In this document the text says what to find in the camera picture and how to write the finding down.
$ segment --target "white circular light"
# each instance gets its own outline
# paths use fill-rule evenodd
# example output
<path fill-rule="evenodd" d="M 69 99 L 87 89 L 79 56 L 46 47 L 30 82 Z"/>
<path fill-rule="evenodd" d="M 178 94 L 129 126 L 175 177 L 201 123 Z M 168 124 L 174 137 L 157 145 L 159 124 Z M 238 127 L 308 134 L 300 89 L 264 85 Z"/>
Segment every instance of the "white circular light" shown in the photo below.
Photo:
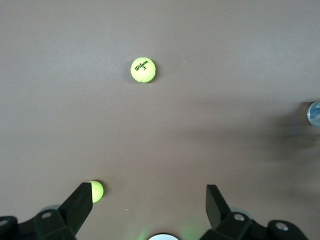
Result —
<path fill-rule="evenodd" d="M 160 233 L 150 237 L 149 240 L 179 240 L 179 239 L 167 233 Z"/>

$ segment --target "metal canister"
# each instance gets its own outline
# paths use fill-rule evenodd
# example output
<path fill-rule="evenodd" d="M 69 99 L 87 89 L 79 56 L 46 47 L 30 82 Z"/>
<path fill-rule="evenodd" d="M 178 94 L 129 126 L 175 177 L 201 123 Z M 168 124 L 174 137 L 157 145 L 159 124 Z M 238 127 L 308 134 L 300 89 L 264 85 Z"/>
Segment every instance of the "metal canister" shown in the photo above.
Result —
<path fill-rule="evenodd" d="M 320 102 L 311 103 L 307 111 L 307 118 L 312 126 L 320 127 Z"/>

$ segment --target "cylindrical object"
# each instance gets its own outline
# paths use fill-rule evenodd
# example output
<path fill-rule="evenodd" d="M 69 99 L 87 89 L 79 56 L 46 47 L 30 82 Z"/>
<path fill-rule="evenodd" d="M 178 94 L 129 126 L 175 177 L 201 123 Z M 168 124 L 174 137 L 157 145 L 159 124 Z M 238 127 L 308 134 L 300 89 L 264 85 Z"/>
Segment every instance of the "cylindrical object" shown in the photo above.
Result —
<path fill-rule="evenodd" d="M 320 127 L 320 102 L 313 102 L 307 111 L 309 123 L 314 127 Z"/>

